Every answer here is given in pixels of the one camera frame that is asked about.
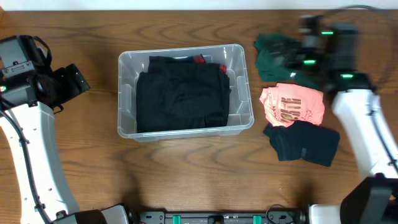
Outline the dark green garment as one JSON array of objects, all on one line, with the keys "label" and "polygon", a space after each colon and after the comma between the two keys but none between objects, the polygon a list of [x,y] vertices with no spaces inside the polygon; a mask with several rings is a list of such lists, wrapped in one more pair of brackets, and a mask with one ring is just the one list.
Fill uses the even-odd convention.
[{"label": "dark green garment", "polygon": [[302,43],[281,34],[260,34],[254,42],[257,50],[256,67],[264,82],[294,81],[296,84],[321,90],[323,77],[310,77],[302,72],[284,66],[289,50],[293,50]]}]

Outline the clear plastic storage bin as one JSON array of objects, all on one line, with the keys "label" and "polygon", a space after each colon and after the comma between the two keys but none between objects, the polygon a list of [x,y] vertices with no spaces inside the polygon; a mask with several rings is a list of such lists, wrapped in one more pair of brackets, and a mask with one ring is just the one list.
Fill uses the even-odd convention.
[{"label": "clear plastic storage bin", "polygon": [[[230,79],[229,115],[226,126],[177,131],[137,132],[136,90],[141,72],[146,72],[150,56],[186,58],[202,55],[206,62],[226,65]],[[177,49],[125,51],[118,58],[118,133],[137,142],[161,139],[237,135],[254,124],[251,92],[243,46],[239,44],[186,47]]]}]

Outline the red navy plaid shirt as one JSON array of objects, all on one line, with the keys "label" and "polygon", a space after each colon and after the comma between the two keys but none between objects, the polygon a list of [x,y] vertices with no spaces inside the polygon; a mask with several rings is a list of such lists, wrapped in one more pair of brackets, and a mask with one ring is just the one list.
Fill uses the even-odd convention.
[{"label": "red navy plaid shirt", "polygon": [[[195,63],[206,63],[206,60],[202,54],[193,56],[193,61]],[[218,64],[218,63],[211,63],[214,66],[217,66],[220,71],[223,73],[227,72],[226,65]]]}]

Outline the black sweater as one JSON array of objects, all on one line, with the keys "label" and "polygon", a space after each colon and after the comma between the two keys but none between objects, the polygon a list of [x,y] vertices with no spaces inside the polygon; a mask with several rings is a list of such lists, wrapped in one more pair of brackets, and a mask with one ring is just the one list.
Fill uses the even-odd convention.
[{"label": "black sweater", "polygon": [[226,126],[230,79],[211,63],[193,56],[153,56],[139,75],[136,90],[137,132]]}]

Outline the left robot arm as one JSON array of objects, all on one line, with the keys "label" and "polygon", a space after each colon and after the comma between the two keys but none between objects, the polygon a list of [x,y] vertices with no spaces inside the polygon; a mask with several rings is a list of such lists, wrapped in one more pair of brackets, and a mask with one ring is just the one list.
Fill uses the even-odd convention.
[{"label": "left robot arm", "polygon": [[123,204],[82,211],[63,173],[55,108],[89,90],[75,64],[52,70],[52,53],[37,36],[1,40],[1,128],[21,194],[21,223],[130,223]]}]

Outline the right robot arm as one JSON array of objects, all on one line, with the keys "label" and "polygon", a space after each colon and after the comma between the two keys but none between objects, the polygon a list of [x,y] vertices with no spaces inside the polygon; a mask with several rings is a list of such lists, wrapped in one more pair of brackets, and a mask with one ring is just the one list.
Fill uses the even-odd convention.
[{"label": "right robot arm", "polygon": [[397,223],[397,144],[383,115],[376,87],[356,70],[357,28],[334,23],[320,29],[303,20],[302,49],[291,79],[331,98],[333,114],[353,148],[361,183],[338,205],[310,206],[310,223]]}]

